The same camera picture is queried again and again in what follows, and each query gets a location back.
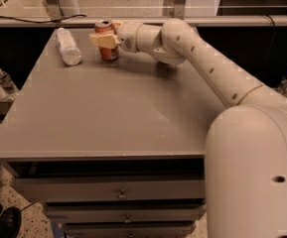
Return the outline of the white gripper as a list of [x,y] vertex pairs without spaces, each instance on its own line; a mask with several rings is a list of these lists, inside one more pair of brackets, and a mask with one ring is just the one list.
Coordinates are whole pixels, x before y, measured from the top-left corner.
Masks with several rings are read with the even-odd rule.
[[139,53],[138,32],[143,26],[142,23],[123,23],[113,21],[114,28],[117,29],[117,36],[114,34],[89,34],[92,43],[101,48],[115,49],[119,44],[120,48],[130,53]]

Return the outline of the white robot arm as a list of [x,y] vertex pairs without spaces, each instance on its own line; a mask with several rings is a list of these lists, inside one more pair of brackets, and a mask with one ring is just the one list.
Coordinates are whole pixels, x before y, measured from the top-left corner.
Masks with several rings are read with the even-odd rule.
[[168,64],[188,60],[224,105],[206,139],[208,237],[287,238],[287,98],[180,19],[123,23],[89,38]]

